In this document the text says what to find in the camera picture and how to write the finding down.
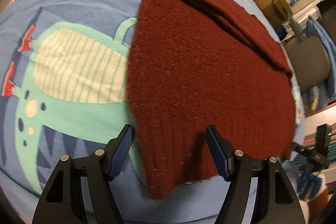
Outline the blue gloved right hand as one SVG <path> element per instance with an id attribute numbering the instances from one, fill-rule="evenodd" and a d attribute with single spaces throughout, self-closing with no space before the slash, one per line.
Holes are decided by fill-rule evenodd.
<path id="1" fill-rule="evenodd" d="M 299 199 L 303 201 L 312 200 L 320 190 L 323 189 L 323 178 L 318 173 L 307 173 L 303 171 L 297 179 L 297 192 Z"/>

